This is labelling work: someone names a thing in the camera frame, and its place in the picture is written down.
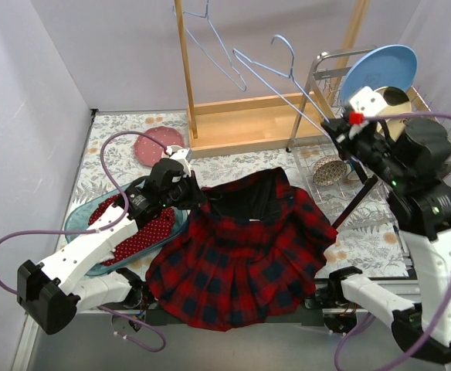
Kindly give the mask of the red plaid skirt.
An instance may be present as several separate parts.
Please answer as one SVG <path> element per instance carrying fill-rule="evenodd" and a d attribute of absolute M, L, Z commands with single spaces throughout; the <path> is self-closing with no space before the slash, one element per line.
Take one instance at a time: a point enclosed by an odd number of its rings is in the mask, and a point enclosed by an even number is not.
<path fill-rule="evenodd" d="M 188 227 L 166 243 L 145 280 L 185 324 L 227 331 L 291 313 L 314 293 L 337 231 L 282 168 L 204 191 Z"/>

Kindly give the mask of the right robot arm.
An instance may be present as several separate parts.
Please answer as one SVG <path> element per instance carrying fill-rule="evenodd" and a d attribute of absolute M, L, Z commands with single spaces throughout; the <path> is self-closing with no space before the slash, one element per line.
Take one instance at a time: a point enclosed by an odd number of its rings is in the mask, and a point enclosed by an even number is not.
<path fill-rule="evenodd" d="M 324 121 L 339 155 L 354 158 L 389 187 L 388 205 L 398 221 L 419 283 L 420 302 L 404 299 L 346 267 L 330 274 L 329 301 L 350 302 L 384 322 L 404 358 L 451 364 L 451 187 L 440 170 L 451 142 L 439 114 L 405 114 L 407 124 L 394 143 L 376 131 L 379 116 L 351 112 Z"/>

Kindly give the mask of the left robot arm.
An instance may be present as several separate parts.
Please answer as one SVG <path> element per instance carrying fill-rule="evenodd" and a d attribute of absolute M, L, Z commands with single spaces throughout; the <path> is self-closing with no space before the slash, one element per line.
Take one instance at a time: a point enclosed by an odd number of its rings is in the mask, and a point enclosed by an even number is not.
<path fill-rule="evenodd" d="M 187 210 L 204 203 L 188 160 L 178 155 L 160 159 L 151 174 L 131 183 L 117 201 L 63 249 L 17 271 L 17 301 L 48 335 L 64 329 L 76 314 L 120 303 L 136 308 L 143 298 L 143 281 L 127 268 L 86 277 L 96 264 L 109 259 L 116 247 L 174 207 Z"/>

